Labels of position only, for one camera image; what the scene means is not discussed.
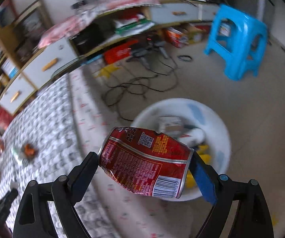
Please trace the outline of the framed picture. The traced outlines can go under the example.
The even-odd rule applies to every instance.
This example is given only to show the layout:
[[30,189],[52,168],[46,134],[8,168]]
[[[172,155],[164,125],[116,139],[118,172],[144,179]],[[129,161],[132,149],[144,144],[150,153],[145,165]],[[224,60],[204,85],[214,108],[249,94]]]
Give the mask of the framed picture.
[[28,40],[34,47],[42,35],[53,26],[44,0],[35,0],[14,21],[14,30],[21,41]]

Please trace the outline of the white tissue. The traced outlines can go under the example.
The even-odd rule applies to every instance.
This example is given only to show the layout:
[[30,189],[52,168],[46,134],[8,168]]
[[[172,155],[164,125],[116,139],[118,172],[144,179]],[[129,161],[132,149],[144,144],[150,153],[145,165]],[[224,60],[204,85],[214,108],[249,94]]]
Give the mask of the white tissue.
[[180,141],[189,147],[199,145],[205,141],[206,134],[200,128],[194,128],[185,132],[181,137]]

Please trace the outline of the white plastic trash bin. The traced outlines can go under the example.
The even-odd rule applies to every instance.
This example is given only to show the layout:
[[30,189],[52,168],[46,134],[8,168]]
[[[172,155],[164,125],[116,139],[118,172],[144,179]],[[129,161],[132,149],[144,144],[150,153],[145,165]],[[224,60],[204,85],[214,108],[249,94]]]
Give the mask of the white plastic trash bin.
[[207,145],[204,152],[218,174],[228,170],[232,153],[231,137],[222,119],[208,106],[185,98],[165,99],[147,107],[131,123],[132,127],[159,130],[160,122],[180,120],[182,130],[174,137],[186,145]]

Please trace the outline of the green white snack bag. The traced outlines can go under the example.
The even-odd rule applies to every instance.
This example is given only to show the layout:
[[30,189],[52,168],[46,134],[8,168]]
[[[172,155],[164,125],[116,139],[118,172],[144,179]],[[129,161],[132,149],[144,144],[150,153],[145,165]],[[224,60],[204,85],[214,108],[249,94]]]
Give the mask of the green white snack bag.
[[177,116],[161,116],[158,119],[158,131],[172,137],[182,134],[183,123]]

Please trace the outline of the red drink can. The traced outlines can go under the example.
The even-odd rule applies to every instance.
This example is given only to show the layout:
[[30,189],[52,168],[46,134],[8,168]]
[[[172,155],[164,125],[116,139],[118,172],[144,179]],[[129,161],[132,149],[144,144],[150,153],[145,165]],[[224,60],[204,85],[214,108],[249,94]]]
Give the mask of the red drink can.
[[179,199],[194,150],[164,133],[115,127],[99,150],[99,166],[124,189]]

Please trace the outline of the grey patterned bed quilt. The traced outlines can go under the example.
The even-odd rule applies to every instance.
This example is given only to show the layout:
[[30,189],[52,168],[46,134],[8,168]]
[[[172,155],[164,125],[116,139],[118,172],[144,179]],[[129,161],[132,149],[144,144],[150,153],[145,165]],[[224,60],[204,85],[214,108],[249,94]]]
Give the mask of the grey patterned bed quilt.
[[[63,75],[10,123],[2,138],[0,197],[28,182],[52,182],[69,173],[89,152],[98,152],[117,116],[103,102],[100,85],[86,67]],[[28,159],[25,144],[37,151]]]

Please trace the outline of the red box under cabinet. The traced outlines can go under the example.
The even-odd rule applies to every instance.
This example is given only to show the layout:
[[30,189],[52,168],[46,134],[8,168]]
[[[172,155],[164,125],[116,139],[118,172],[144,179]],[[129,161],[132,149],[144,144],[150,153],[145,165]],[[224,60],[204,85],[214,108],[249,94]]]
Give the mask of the red box under cabinet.
[[112,64],[129,57],[130,47],[134,44],[137,44],[138,42],[138,39],[129,39],[125,42],[121,42],[120,45],[114,46],[113,48],[109,48],[103,54],[106,64]]

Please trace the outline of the wooden cabinet with drawers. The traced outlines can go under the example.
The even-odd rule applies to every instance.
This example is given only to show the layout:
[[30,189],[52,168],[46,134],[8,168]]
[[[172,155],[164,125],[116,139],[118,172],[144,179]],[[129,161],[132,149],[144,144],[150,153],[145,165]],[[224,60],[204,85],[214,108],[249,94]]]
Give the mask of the wooden cabinet with drawers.
[[[140,11],[152,22],[138,33],[157,31],[182,23],[211,22],[219,6],[213,3],[173,2],[163,0],[161,6],[140,7]],[[63,37],[43,47],[21,62],[17,54],[21,47],[15,33],[15,24],[0,29],[0,106],[14,115],[26,101],[43,88],[52,78],[69,71],[77,59],[88,58],[110,46],[131,42],[132,35],[113,34],[107,39],[93,42],[93,46],[82,48],[75,37]]]

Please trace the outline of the orange snack box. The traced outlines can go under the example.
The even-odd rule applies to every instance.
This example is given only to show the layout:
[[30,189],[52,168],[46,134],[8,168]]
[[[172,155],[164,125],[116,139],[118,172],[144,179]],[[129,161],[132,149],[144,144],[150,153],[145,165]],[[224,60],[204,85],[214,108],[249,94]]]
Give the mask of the orange snack box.
[[163,35],[166,42],[177,48],[182,48],[188,44],[187,35],[174,29],[173,27],[163,29]]

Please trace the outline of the blue plastic stool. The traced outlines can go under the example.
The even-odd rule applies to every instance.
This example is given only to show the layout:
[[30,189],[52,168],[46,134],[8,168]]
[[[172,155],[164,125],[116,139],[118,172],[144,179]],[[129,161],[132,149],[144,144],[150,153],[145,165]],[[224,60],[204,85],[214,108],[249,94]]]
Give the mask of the blue plastic stool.
[[268,28],[256,18],[229,7],[220,5],[204,53],[215,51],[225,61],[224,74],[239,81],[247,71],[258,75],[268,43]]

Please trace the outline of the pink cloth on cabinet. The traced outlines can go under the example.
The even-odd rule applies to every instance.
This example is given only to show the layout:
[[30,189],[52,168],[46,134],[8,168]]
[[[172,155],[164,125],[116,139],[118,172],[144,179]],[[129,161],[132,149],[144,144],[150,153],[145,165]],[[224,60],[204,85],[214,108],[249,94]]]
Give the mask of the pink cloth on cabinet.
[[75,15],[52,26],[41,36],[38,48],[45,48],[61,38],[69,38],[79,34],[97,17],[105,13],[133,7],[159,7],[160,5],[160,0],[99,0],[98,5],[85,5],[83,9]]

